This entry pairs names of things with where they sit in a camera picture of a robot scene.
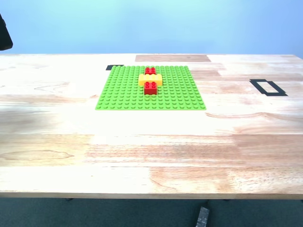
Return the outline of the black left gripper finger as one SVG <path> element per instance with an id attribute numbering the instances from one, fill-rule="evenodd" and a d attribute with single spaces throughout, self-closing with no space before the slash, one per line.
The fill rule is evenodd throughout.
<path id="1" fill-rule="evenodd" d="M 0 15 L 0 50 L 5 51 L 13 47 L 13 42 L 6 27 L 6 23 Z"/>

